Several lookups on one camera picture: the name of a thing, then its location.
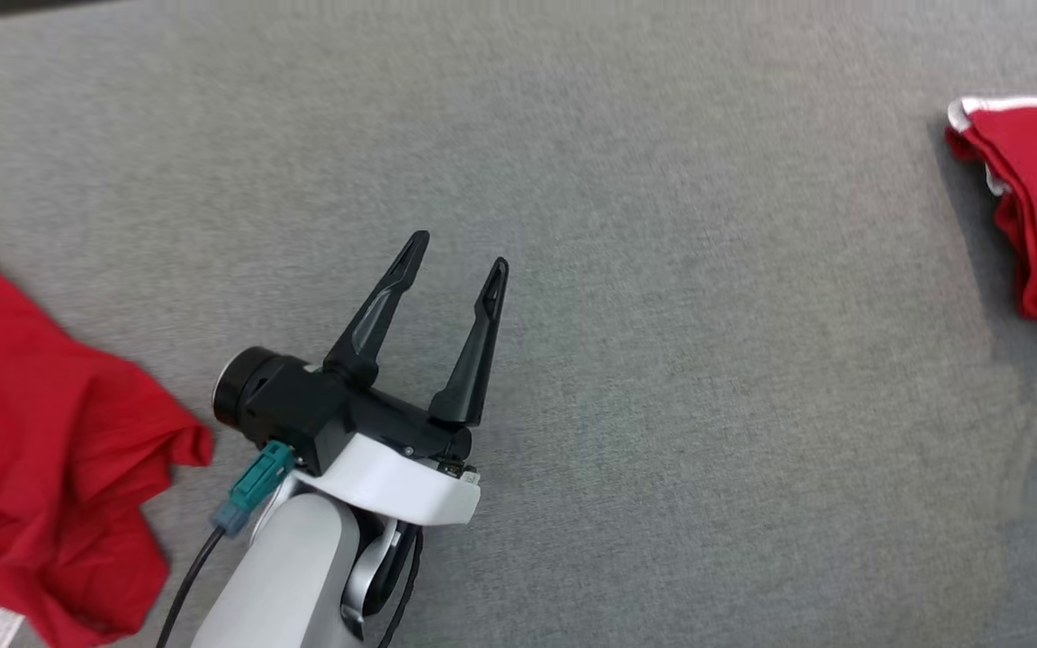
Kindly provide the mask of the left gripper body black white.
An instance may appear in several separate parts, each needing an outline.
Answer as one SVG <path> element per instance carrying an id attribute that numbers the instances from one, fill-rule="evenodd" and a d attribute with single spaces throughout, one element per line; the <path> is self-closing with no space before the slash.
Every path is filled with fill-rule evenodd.
<path id="1" fill-rule="evenodd" d="M 482 490 L 466 462 L 472 435 L 391 395 L 340 385 L 301 385 L 289 427 L 313 458 L 296 479 L 355 508 L 424 527 L 472 520 Z"/>

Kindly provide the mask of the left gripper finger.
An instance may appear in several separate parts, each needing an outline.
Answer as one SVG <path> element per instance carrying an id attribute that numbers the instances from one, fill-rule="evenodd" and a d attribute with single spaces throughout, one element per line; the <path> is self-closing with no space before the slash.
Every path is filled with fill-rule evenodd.
<path id="1" fill-rule="evenodd" d="M 348 327 L 323 360 L 325 372 L 341 374 L 343 382 L 370 387 L 379 377 L 377 357 L 401 295 L 415 282 L 427 253 L 429 233 L 417 230 L 380 278 Z"/>
<path id="2" fill-rule="evenodd" d="M 508 284 L 509 265 L 495 258 L 485 283 L 474 300 L 472 328 L 446 386 L 428 406 L 433 419 L 473 428 L 481 424 L 489 389 L 492 361 Z"/>

